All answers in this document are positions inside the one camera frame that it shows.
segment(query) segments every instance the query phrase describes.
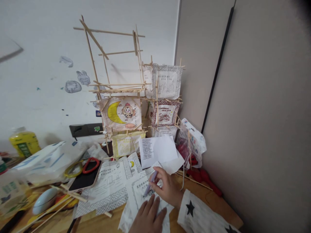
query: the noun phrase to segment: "sleeve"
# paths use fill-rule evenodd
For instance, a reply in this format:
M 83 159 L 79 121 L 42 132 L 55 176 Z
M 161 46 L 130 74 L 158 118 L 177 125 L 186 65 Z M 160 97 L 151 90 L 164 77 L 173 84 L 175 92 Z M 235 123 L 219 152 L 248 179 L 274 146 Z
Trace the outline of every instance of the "sleeve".
M 187 233 L 239 233 L 188 189 L 182 198 L 177 222 Z

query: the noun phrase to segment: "star pattern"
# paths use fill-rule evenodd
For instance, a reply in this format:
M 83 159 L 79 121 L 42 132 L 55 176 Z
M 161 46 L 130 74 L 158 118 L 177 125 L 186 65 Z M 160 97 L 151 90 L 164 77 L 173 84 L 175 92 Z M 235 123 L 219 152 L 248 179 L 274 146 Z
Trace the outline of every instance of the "star pattern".
M 228 233 L 237 233 L 234 229 L 229 225 L 229 229 L 225 228 Z
M 188 208 L 188 213 L 187 215 L 190 213 L 191 216 L 193 217 L 193 210 L 194 210 L 194 206 L 192 205 L 192 202 L 190 201 L 190 203 L 188 205 L 186 205 Z

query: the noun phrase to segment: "crescent moon drawing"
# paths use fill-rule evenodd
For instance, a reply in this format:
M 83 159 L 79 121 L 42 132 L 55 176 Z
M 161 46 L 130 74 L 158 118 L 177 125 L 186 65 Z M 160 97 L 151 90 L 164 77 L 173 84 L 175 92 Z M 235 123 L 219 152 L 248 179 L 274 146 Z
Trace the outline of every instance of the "crescent moon drawing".
M 121 101 L 115 102 L 108 107 L 107 113 L 111 121 L 119 124 L 126 124 L 126 122 L 121 121 L 120 117 L 117 114 L 117 107 Z

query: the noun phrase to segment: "desk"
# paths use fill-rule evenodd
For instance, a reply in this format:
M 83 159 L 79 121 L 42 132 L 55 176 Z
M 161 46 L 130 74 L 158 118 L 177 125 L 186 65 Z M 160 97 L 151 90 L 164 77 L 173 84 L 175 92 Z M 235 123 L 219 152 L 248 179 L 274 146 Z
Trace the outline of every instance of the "desk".
M 179 187 L 182 186 L 182 177 L 174 174 L 172 175 L 174 181 L 178 183 Z M 188 189 L 191 193 L 195 194 L 200 198 L 204 203 L 206 203 L 214 212 L 220 214 L 228 223 L 235 226 L 237 229 L 243 226 L 242 220 L 239 216 L 233 211 L 233 209 L 226 203 L 226 201 L 218 197 L 213 191 L 200 186 L 188 179 L 185 178 L 184 189 Z M 96 216 L 96 211 L 88 213 L 81 217 L 80 221 L 77 219 L 74 229 L 76 233 L 89 233 L 89 232 L 121 232 L 118 230 L 120 218 L 123 212 L 125 204 L 112 210 L 112 218 L 107 217 L 106 215 Z M 12 231 L 17 232 L 18 229 L 21 229 L 26 225 L 29 217 L 31 216 L 31 211 L 29 210 L 25 216 L 21 219 L 19 224 Z M 66 233 L 71 221 L 72 221 L 72 212 L 73 210 L 67 210 L 64 212 L 59 212 L 54 216 L 50 221 L 44 224 L 39 230 L 38 233 Z M 173 209 L 169 215 L 170 219 L 170 228 L 171 232 L 185 232 L 183 228 L 177 223 L 178 211 Z

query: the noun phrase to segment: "pen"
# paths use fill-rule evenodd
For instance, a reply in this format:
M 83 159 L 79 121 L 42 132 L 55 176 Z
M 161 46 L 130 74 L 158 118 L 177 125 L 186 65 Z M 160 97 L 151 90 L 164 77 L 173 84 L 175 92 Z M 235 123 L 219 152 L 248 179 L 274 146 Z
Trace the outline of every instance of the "pen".
M 155 171 L 155 172 L 153 173 L 150 182 L 154 182 L 154 180 L 155 180 L 157 174 L 158 174 L 157 171 Z M 144 193 L 144 197 L 147 196 L 149 190 L 150 190 L 150 184 L 148 184 L 148 186 L 147 186 L 147 189 L 146 189 L 146 191 L 145 191 L 145 193 Z

